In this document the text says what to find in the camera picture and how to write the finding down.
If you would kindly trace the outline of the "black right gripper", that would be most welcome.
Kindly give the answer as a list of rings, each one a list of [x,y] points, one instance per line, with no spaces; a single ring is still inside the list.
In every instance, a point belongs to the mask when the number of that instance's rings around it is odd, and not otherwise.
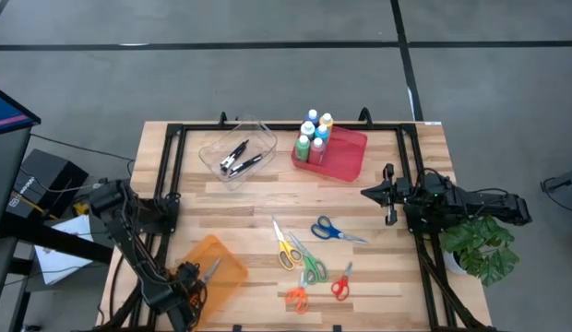
[[[396,204],[403,204],[411,193],[411,182],[406,177],[393,180],[394,165],[388,163],[383,170],[384,182],[376,186],[363,189],[361,195],[365,196],[381,207],[387,208],[385,222],[392,226],[398,221]]]

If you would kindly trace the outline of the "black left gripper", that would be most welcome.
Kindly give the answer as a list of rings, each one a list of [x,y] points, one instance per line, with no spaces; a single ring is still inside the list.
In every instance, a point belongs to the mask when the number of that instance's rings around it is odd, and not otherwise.
[[[199,263],[184,262],[177,267],[180,281],[172,286],[173,294],[167,315],[171,323],[193,323],[195,314],[191,308],[191,289],[199,275]]]

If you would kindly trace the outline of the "dark red scissors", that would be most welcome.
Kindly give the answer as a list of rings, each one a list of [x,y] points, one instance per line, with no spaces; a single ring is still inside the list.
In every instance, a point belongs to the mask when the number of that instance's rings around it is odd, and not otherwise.
[[[194,292],[192,293],[190,304],[193,305],[196,309],[201,310],[204,307],[208,298],[207,284],[210,282],[213,274],[219,267],[220,261],[221,258],[218,257],[206,272],[204,277],[194,285]]]

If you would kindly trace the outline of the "blue scissors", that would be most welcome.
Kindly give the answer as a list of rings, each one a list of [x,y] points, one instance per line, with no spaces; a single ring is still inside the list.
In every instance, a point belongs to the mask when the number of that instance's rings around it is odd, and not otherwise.
[[[328,216],[319,216],[311,226],[311,232],[322,240],[341,239],[354,243],[367,243],[363,238],[350,235],[334,227]]]

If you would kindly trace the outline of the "pink paint bottle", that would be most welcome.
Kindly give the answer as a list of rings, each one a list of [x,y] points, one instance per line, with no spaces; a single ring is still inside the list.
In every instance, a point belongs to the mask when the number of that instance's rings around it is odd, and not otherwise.
[[[321,137],[316,137],[310,145],[308,162],[314,165],[320,165],[325,153],[325,142]]]

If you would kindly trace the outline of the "green paint bottle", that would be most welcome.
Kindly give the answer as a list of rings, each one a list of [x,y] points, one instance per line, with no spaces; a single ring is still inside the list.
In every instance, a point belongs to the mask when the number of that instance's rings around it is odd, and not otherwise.
[[[301,162],[307,162],[311,140],[306,135],[300,135],[295,143],[295,158]]]

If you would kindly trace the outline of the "bright red scissors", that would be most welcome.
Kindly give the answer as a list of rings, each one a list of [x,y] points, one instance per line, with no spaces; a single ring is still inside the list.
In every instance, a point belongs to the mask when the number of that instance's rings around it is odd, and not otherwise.
[[[331,291],[338,301],[344,301],[350,294],[349,277],[352,273],[352,262],[346,266],[340,279],[331,285]]]

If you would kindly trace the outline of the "yellow scissors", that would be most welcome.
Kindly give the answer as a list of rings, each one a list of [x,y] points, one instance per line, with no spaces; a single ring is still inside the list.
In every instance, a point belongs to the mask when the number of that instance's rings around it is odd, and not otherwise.
[[[303,260],[303,254],[285,239],[275,218],[272,218],[272,223],[279,243],[278,259],[280,264],[284,269],[292,271]]]

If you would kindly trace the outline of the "green scissors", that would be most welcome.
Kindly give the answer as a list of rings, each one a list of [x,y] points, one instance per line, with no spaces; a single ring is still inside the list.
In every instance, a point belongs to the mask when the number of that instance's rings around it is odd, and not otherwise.
[[[328,269],[326,265],[319,259],[315,258],[306,247],[298,240],[298,238],[290,231],[290,237],[292,238],[296,248],[303,255],[305,270],[304,270],[304,281],[308,285],[316,284],[317,282],[327,282],[328,281]]]

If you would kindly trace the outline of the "orange scissors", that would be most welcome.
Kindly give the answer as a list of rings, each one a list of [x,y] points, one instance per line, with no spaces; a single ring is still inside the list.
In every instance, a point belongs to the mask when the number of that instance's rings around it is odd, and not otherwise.
[[[305,280],[304,272],[300,274],[298,285],[295,289],[288,290],[285,295],[286,303],[296,303],[295,312],[297,314],[304,314],[308,310],[309,301],[306,293],[307,282]]]

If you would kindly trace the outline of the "thick black paintbrush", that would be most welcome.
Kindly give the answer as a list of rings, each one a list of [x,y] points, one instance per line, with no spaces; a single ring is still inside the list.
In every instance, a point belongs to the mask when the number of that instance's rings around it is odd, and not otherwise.
[[[248,140],[243,141],[233,152],[231,152],[221,163],[221,167],[229,167],[236,158],[244,151]]]

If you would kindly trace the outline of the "orange translucent plastic bin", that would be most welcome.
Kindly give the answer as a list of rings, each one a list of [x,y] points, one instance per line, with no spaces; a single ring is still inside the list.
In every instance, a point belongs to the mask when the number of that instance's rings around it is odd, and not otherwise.
[[[198,279],[201,280],[218,257],[219,267],[207,284],[208,298],[193,332],[205,332],[227,326],[222,317],[236,304],[242,287],[248,281],[249,272],[244,262],[213,234],[201,240],[170,240],[167,248],[170,258],[163,259],[163,266],[174,274],[184,262],[199,263]]]

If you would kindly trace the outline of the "white plant pot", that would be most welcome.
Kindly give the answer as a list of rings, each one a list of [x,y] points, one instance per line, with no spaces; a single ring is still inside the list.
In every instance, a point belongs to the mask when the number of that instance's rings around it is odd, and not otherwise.
[[[458,275],[467,275],[468,272],[459,264],[459,255],[456,252],[443,253],[445,266],[448,270]]]

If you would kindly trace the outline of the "green potted plant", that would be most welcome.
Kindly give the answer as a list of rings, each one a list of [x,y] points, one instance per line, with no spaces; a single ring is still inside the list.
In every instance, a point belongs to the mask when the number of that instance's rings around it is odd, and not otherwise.
[[[519,263],[510,246],[515,237],[491,215],[467,219],[443,232],[441,247],[458,265],[489,287],[507,277]]]

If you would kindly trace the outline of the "black desk beam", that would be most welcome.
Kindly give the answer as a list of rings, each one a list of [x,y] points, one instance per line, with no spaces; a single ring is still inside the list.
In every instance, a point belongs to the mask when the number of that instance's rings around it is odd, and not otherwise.
[[[6,287],[8,274],[22,275],[25,279],[30,276],[32,261],[14,257],[19,241],[54,249],[95,263],[109,264],[113,255],[113,249],[110,247],[55,230],[41,222],[6,213],[0,217],[0,298]]]

